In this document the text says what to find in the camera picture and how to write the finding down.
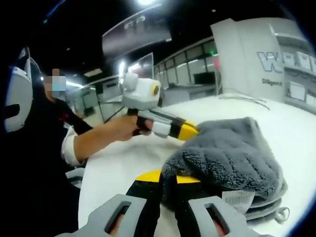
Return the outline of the person's left hand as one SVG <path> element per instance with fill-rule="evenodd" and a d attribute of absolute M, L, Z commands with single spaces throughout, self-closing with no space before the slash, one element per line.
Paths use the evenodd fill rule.
<path fill-rule="evenodd" d="M 111 129 L 115 141 L 127 141 L 133 136 L 150 135 L 153 121 L 136 115 L 124 115 L 106 123 Z"/>

